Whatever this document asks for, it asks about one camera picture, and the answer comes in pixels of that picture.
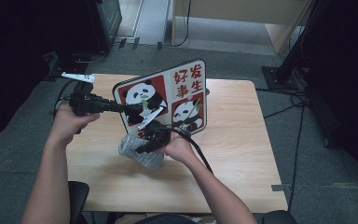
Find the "left hand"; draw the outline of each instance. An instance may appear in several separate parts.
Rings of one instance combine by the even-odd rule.
[[[97,120],[99,117],[100,114],[77,116],[69,105],[60,105],[48,140],[68,145],[79,129],[84,129],[88,123]]]

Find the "hand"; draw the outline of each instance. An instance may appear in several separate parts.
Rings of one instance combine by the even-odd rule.
[[[76,116],[69,105],[60,105],[48,140],[68,145],[79,129],[84,129],[88,123],[97,120],[99,117],[100,114]]]
[[[194,159],[198,159],[190,143],[181,137],[178,133],[171,132],[170,143],[155,151],[156,153],[165,153],[176,161],[187,165]]]

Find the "chinese character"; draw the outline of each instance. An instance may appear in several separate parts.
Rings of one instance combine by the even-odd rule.
[[[193,85],[191,85],[191,88],[193,88],[194,91],[192,91],[192,92],[202,90],[202,87],[201,87],[200,83],[201,83],[201,81],[198,81],[198,80],[193,81]]]
[[[176,72],[175,73],[175,76],[174,76],[174,78],[175,78],[175,84],[178,84],[181,80],[182,80],[182,82],[185,82],[186,81],[186,78],[187,78],[187,69],[183,69],[183,70],[180,70],[179,72]]]
[[[187,86],[182,85],[178,87],[178,94],[176,96],[183,98],[187,93],[188,93]]]
[[[193,78],[201,77],[200,69],[201,69],[201,65],[199,64],[194,65],[194,68],[190,68],[191,77]]]

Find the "right hand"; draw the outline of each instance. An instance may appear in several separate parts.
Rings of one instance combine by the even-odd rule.
[[[184,164],[189,163],[194,159],[198,159],[194,153],[190,143],[181,137],[178,133],[171,132],[170,143],[155,151],[156,153],[165,153],[176,161]]]

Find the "gray carpet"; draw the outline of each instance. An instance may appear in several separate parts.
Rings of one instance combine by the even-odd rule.
[[[132,45],[113,50],[86,73],[143,75],[195,58],[206,62],[209,78],[251,80],[266,88],[261,66],[279,66],[283,57],[197,49]],[[48,113],[66,82],[41,82],[0,132],[0,223],[19,223],[38,169],[44,141],[52,122]],[[289,96],[258,93],[264,115],[291,105]],[[267,118],[266,125],[278,170],[288,198],[293,176],[296,137],[301,109],[292,108]],[[312,108],[304,111],[298,151],[296,190],[292,213],[298,223],[358,223],[358,162],[346,151],[327,149]],[[95,213],[104,223],[106,213]],[[261,215],[255,214],[260,222]]]

